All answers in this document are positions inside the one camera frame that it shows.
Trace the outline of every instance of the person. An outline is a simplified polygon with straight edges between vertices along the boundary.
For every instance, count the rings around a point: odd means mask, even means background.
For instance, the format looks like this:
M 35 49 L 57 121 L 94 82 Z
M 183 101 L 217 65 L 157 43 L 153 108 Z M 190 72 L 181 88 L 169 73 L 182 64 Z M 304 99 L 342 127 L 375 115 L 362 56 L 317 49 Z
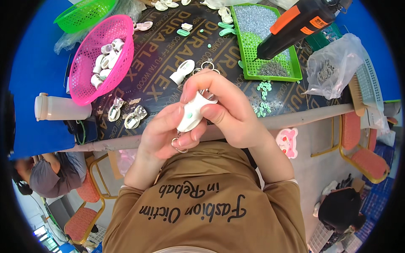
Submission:
M 331 190 L 321 197 L 318 219 L 329 230 L 344 234 L 348 229 L 358 231 L 366 222 L 360 213 L 360 194 L 352 187 Z
M 200 143 L 205 119 L 175 138 L 184 104 L 205 89 L 219 102 L 200 113 L 227 143 Z M 263 190 L 241 148 L 248 148 L 257 163 Z M 308 252 L 292 164 L 244 93 L 204 69 L 186 81 L 180 102 L 166 106 L 145 128 L 115 202 L 103 252 L 269 251 Z
M 12 178 L 23 195 L 56 198 L 81 187 L 87 166 L 83 152 L 58 152 L 12 161 Z

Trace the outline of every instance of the green cable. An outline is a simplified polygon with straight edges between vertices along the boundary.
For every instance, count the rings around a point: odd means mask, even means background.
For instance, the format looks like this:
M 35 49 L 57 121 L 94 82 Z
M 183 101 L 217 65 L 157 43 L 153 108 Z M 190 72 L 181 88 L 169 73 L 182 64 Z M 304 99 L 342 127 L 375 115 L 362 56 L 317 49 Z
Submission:
M 76 123 L 80 123 L 81 126 L 83 127 L 83 141 L 79 140 L 79 136 L 76 134 L 76 139 L 79 142 L 80 145 L 84 145 L 84 140 L 86 139 L 86 129 L 84 128 L 84 124 L 81 120 L 76 120 Z

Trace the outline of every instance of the metal key ring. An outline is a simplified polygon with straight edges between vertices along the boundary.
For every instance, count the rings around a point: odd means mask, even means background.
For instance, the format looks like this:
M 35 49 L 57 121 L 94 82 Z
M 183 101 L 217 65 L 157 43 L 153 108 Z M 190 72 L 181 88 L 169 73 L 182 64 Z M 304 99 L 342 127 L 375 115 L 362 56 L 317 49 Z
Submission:
M 193 73 L 192 73 L 191 75 L 194 75 L 194 74 L 195 74 L 195 71 L 200 72 L 201 69 L 200 69 L 200 68 L 195 68 L 195 69 L 193 70 Z
M 174 147 L 175 150 L 176 150 L 176 151 L 179 151 L 180 153 L 183 153 L 183 154 L 184 154 L 184 153 L 187 153 L 187 152 L 188 152 L 188 149 L 180 150 L 180 149 L 176 148 L 175 146 L 173 146 L 173 141 L 176 140 L 176 139 L 178 140 L 179 138 L 178 138 L 178 137 L 173 138 L 173 140 L 172 140 L 172 147 Z
M 212 65 L 212 69 L 210 68 L 210 70 L 215 69 L 214 63 L 212 63 L 212 62 L 203 62 L 203 63 L 201 64 L 201 69 L 204 69 L 203 65 L 206 64 L 206 63 L 209 63 L 209 64 Z

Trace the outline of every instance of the orange chair cushion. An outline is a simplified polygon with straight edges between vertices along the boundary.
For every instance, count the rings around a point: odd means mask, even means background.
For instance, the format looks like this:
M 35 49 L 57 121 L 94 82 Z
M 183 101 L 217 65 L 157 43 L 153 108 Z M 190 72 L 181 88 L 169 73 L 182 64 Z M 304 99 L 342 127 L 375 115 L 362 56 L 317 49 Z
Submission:
M 73 241 L 81 241 L 96 215 L 97 212 L 93 209 L 87 207 L 79 208 L 66 223 L 65 233 L 68 234 Z
M 86 178 L 81 187 L 77 188 L 77 193 L 86 202 L 96 203 L 100 199 L 96 187 L 93 184 L 89 171 L 87 170 Z
M 351 150 L 360 141 L 360 117 L 356 112 L 351 112 L 343 114 L 342 118 L 342 146 L 346 150 Z
M 375 179 L 382 178 L 384 172 L 389 170 L 389 166 L 384 158 L 368 149 L 360 149 L 354 153 L 351 159 Z
M 370 129 L 369 150 L 371 152 L 374 151 L 376 143 L 377 143 L 377 129 Z

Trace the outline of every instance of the white plastic crate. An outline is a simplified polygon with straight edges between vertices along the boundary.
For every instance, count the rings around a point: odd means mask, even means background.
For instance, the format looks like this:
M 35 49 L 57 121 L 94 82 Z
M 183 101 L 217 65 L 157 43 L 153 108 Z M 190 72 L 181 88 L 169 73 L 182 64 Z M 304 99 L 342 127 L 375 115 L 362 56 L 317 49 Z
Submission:
M 360 86 L 363 104 L 384 111 L 381 89 L 377 75 L 375 74 L 373 63 L 366 49 L 363 47 L 364 63 L 356 71 L 356 76 Z
M 96 227 L 98 228 L 98 232 L 97 233 L 90 233 L 89 237 L 87 238 L 88 240 L 96 243 L 97 245 L 102 242 L 104 235 L 105 235 L 105 231 L 106 229 L 103 228 L 102 226 L 99 226 L 96 224 Z
M 308 248 L 312 251 L 312 253 L 319 253 L 328 242 L 332 234 L 333 231 L 327 230 L 326 227 L 319 221 L 307 244 Z
M 343 248 L 345 248 L 346 253 L 355 253 L 362 244 L 363 242 L 354 234 L 342 241 L 342 245 Z

